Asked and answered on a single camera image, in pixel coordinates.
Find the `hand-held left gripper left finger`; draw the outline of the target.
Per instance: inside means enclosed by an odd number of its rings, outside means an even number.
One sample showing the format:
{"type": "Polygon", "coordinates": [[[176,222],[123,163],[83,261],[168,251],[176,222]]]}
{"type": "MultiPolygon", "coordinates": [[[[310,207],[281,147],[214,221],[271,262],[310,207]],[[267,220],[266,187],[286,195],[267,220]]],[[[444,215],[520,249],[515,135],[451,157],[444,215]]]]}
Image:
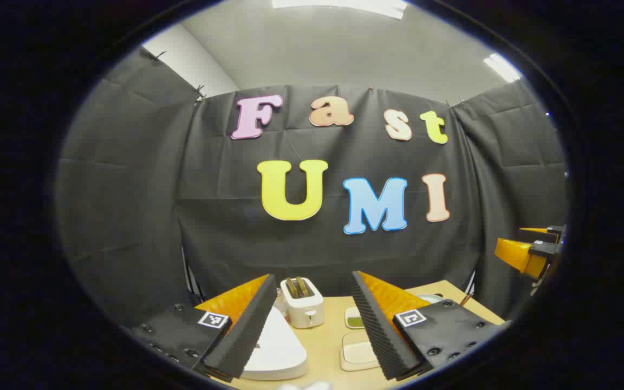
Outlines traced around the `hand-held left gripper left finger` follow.
{"type": "Polygon", "coordinates": [[[196,306],[172,304],[131,333],[166,360],[225,382],[240,378],[277,298],[272,274],[196,306]]]}

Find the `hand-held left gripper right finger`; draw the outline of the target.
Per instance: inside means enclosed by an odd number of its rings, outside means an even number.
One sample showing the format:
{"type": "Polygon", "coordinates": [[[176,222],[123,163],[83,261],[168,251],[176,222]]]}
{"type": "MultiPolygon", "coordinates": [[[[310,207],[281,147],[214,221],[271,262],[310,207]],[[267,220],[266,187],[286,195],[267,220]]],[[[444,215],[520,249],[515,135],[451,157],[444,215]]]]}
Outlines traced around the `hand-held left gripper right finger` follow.
{"type": "Polygon", "coordinates": [[[476,350],[496,325],[451,299],[429,303],[366,272],[353,271],[351,293],[386,379],[421,375],[476,350]]]}

